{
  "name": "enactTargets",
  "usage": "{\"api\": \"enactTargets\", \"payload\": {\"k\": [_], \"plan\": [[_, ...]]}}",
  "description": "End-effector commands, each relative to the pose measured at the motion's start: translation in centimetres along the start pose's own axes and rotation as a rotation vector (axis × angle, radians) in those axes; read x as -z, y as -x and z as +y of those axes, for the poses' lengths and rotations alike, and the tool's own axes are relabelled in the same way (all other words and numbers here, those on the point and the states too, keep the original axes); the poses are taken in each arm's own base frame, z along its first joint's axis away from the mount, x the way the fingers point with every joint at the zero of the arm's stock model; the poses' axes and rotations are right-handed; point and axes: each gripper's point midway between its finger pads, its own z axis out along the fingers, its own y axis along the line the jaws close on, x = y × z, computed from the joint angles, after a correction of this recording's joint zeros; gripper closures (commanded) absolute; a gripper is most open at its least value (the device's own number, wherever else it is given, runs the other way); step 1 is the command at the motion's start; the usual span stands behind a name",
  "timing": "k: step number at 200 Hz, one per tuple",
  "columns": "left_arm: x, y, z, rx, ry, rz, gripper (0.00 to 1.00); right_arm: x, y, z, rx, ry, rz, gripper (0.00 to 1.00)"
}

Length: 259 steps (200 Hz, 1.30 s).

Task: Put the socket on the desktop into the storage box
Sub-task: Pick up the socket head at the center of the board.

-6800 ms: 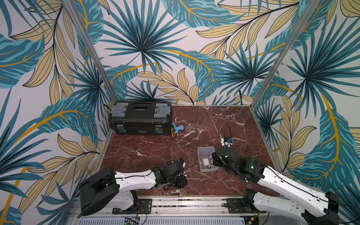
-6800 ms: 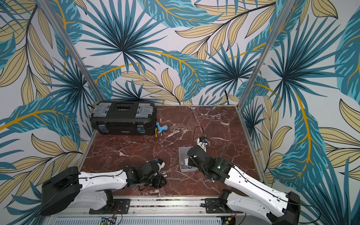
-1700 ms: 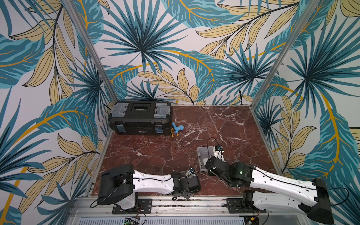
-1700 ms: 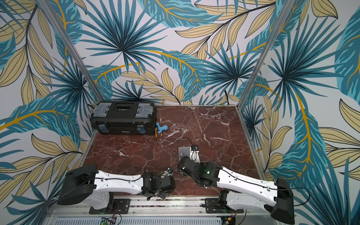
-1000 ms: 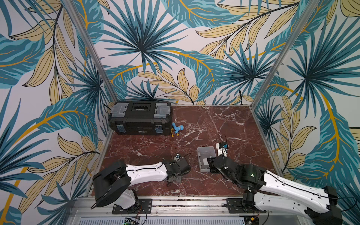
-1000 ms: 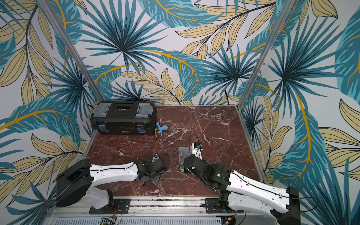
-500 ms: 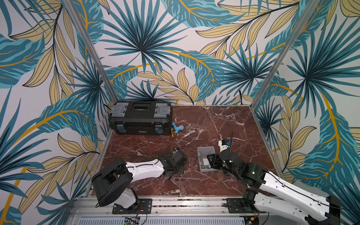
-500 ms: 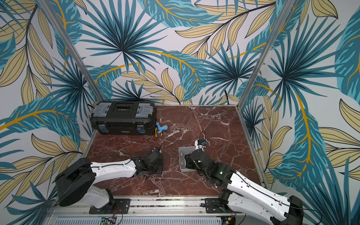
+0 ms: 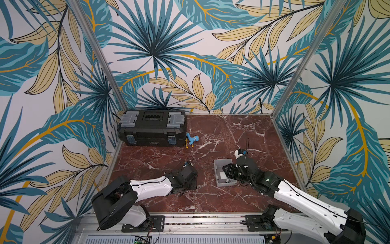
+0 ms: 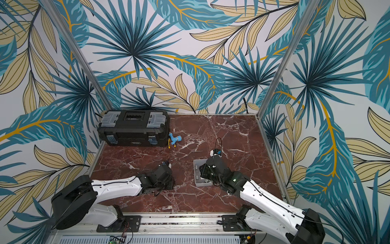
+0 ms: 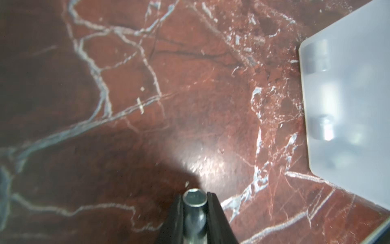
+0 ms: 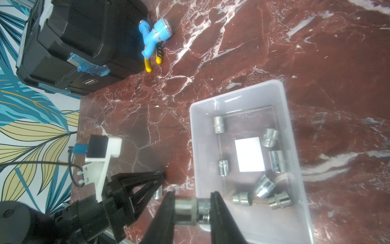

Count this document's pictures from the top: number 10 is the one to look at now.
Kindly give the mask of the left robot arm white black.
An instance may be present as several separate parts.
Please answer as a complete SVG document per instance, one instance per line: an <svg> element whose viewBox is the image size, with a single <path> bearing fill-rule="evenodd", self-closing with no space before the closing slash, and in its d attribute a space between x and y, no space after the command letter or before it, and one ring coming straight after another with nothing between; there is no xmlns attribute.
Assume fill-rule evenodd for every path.
<svg viewBox="0 0 390 244"><path fill-rule="evenodd" d="M169 161L162 162L151 172L125 179L101 181L82 175L52 197L53 227L65 230L77 224L93 224L97 225L97 232L134 230L140 217L131 220L124 216L118 205L102 203L121 197L157 196L161 191L173 189L173 185Z"/></svg>

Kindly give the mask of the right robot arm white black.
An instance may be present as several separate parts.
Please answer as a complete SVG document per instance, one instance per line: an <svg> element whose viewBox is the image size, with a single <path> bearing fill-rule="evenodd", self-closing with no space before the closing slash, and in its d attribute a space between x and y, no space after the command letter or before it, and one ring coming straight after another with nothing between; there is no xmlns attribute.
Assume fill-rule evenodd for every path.
<svg viewBox="0 0 390 244"><path fill-rule="evenodd" d="M241 172L230 170L218 155L207 159L199 170L202 178L252 205L237 213L243 225L270 234L285 244L323 243L326 224L316 211L302 210L282 201Z"/></svg>

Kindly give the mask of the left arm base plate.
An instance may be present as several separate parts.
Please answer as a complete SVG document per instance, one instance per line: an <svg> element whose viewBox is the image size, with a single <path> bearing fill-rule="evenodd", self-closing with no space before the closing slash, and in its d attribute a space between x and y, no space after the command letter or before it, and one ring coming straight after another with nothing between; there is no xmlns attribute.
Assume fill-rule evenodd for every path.
<svg viewBox="0 0 390 244"><path fill-rule="evenodd" d="M96 231L97 233L139 232L141 219L141 216L124 216L108 227L98 225Z"/></svg>

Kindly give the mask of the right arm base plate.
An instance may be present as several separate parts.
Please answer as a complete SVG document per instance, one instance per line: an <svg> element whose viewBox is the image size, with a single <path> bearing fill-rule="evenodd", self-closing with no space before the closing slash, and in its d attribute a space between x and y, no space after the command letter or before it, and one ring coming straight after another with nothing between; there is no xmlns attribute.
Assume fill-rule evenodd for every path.
<svg viewBox="0 0 390 244"><path fill-rule="evenodd" d="M217 224L222 226L224 232L258 231L258 229L251 228L243 218L236 215L222 215Z"/></svg>

